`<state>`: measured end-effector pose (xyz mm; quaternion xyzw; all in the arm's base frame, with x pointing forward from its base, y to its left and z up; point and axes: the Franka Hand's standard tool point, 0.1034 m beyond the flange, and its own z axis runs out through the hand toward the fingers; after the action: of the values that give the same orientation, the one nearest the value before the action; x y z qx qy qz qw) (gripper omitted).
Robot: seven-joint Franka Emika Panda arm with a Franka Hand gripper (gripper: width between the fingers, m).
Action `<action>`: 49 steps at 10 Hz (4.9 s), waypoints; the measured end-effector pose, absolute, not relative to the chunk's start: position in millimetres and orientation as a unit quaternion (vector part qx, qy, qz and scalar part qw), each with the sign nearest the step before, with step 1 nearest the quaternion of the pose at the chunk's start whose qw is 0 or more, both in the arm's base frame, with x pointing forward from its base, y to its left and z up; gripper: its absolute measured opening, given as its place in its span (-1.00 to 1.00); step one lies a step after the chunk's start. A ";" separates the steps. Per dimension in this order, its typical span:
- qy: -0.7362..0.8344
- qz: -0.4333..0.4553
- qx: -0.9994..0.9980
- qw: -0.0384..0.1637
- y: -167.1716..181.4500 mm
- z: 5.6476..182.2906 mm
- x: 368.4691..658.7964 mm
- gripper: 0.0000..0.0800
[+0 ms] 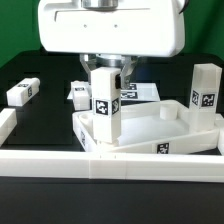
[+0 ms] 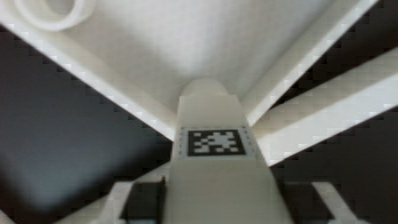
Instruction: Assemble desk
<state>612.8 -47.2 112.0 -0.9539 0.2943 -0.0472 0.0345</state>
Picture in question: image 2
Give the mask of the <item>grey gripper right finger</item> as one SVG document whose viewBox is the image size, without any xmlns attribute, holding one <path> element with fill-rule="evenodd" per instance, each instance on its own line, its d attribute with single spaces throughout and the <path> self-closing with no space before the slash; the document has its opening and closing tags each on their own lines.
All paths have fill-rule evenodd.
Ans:
<svg viewBox="0 0 398 224">
<path fill-rule="evenodd" d="M 312 182 L 321 201 L 332 214 L 327 224 L 371 224 L 359 219 L 330 182 Z"/>
</svg>

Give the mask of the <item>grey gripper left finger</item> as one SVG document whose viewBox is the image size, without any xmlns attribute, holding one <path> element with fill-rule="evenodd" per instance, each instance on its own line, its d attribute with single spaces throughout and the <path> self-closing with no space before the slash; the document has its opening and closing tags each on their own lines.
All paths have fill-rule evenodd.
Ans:
<svg viewBox="0 0 398 224">
<path fill-rule="evenodd" d="M 97 224 L 126 224 L 126 221 L 121 218 L 121 214 L 131 187 L 131 182 L 117 182 L 113 184 L 97 217 Z"/>
</svg>

